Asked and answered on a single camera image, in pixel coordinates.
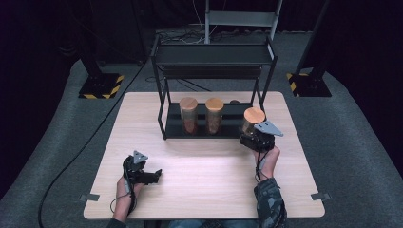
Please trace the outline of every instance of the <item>black sleeve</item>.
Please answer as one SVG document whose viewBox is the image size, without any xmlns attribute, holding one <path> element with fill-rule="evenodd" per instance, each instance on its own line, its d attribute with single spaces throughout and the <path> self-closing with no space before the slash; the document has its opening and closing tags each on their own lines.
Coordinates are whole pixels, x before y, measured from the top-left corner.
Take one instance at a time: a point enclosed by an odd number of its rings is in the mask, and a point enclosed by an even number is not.
<svg viewBox="0 0 403 228">
<path fill-rule="evenodd" d="M 259 227 L 286 227 L 287 212 L 276 180 L 264 180 L 258 183 L 254 191 L 258 201 Z"/>
<path fill-rule="evenodd" d="M 116 220 L 115 218 L 111 218 L 106 228 L 126 228 L 126 227 L 127 227 L 126 224 L 122 223 L 119 220 Z"/>
</svg>

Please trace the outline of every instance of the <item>hand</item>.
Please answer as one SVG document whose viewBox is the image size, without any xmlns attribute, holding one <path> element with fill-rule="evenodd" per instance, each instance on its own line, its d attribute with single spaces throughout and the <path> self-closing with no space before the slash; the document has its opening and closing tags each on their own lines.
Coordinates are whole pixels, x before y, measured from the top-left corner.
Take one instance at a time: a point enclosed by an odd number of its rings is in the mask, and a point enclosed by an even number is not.
<svg viewBox="0 0 403 228">
<path fill-rule="evenodd" d="M 136 194 L 136 198 L 139 197 L 140 190 L 144 186 L 143 183 L 136 183 L 133 186 L 134 193 Z M 125 178 L 120 177 L 117 186 L 116 186 L 116 206 L 115 212 L 113 213 L 113 218 L 125 223 L 127 218 L 127 213 L 131 204 L 130 194 L 127 194 L 125 189 Z"/>
<path fill-rule="evenodd" d="M 279 157 L 280 150 L 275 146 L 273 149 L 269 150 L 269 152 L 266 155 L 266 162 L 264 163 L 263 167 L 260 170 L 260 180 L 264 181 L 269 178 L 274 177 L 274 171 L 276 167 L 276 163 Z M 258 163 L 258 156 L 259 153 L 256 151 L 253 151 L 253 154 L 255 156 L 255 162 Z"/>
</svg>

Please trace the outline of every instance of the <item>shelf top tier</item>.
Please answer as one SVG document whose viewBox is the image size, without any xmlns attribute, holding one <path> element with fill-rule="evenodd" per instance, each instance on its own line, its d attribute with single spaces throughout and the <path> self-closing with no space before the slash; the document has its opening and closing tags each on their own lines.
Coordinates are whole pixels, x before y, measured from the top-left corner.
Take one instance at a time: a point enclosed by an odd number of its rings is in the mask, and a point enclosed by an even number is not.
<svg viewBox="0 0 403 228">
<path fill-rule="evenodd" d="M 156 64 L 196 65 L 271 65 L 273 53 L 261 45 L 160 45 Z"/>
</svg>

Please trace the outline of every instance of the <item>yellow and black hazard tape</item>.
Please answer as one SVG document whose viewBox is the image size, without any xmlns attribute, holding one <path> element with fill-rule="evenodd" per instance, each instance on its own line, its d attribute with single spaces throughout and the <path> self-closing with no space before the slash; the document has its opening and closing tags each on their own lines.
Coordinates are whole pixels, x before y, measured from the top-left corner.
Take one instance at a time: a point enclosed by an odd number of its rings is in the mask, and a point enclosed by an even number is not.
<svg viewBox="0 0 403 228">
<path fill-rule="evenodd" d="M 116 96 L 116 93 L 119 91 L 121 87 L 121 83 L 124 80 L 124 75 L 121 75 L 116 80 L 115 86 L 111 89 L 110 93 L 103 93 L 103 94 L 94 94 L 94 93 L 85 93 L 80 94 L 80 98 L 87 98 L 87 99 L 110 99 Z"/>
<path fill-rule="evenodd" d="M 287 73 L 287 78 L 288 78 L 288 83 L 290 84 L 291 91 L 293 91 L 293 94 L 295 97 L 299 97 L 299 91 L 298 91 L 298 86 L 297 86 L 297 77 L 298 76 L 309 76 L 309 74 L 302 73 L 299 75 L 292 74 L 292 73 Z"/>
</svg>

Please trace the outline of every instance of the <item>light wood tabletop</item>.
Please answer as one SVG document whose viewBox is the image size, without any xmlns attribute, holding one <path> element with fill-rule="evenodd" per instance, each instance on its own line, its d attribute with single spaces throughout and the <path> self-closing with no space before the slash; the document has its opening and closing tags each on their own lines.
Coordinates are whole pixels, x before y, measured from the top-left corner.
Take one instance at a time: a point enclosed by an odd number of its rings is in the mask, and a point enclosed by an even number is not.
<svg viewBox="0 0 403 228">
<path fill-rule="evenodd" d="M 250 102 L 252 92 L 171 92 L 172 102 L 193 97 L 199 103 L 216 97 L 225 103 Z M 163 123 L 166 122 L 167 101 Z M 289 218 L 318 218 L 325 213 L 320 200 L 312 200 L 317 187 L 287 104 L 281 93 L 268 92 L 264 102 L 267 119 L 283 134 L 276 137 L 281 150 L 275 169 Z M 91 194 L 98 201 L 86 203 L 87 219 L 109 219 L 122 164 L 137 150 L 148 156 L 144 172 L 162 169 L 157 184 L 142 189 L 130 219 L 249 219 L 257 217 L 253 193 L 255 161 L 239 139 L 163 139 L 157 118 L 157 92 L 125 94 L 106 146 Z"/>
</svg>

